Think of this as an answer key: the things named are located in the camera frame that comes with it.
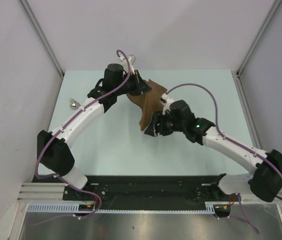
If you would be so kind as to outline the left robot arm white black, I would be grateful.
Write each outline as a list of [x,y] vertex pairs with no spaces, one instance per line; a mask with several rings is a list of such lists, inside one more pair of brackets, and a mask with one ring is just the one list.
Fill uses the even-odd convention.
[[137,70],[131,70],[130,65],[109,64],[104,71],[104,77],[65,123],[53,131],[42,130],[37,135],[37,162],[52,170],[53,177],[74,186],[74,194],[79,199],[89,198],[91,187],[87,185],[87,177],[75,166],[72,145],[93,121],[117,102],[119,96],[141,96],[151,89],[149,82],[142,79]]

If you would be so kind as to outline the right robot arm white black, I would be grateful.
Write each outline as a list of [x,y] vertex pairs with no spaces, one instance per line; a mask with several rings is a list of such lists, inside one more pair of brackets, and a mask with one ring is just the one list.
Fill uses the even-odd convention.
[[161,111],[152,114],[146,135],[168,136],[183,133],[187,140],[216,150],[241,165],[250,175],[244,182],[251,192],[265,202],[272,202],[282,189],[282,154],[254,148],[225,135],[211,121],[195,117],[183,100],[167,95],[159,98]]

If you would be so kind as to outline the brown cloth napkin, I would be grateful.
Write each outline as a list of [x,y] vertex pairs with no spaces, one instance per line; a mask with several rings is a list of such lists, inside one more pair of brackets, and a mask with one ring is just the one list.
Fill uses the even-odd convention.
[[162,94],[167,92],[164,86],[151,79],[147,81],[147,84],[151,87],[149,92],[139,96],[127,94],[128,99],[142,110],[142,116],[139,122],[142,132],[150,125],[153,112],[162,112],[163,105],[160,103],[160,98]]

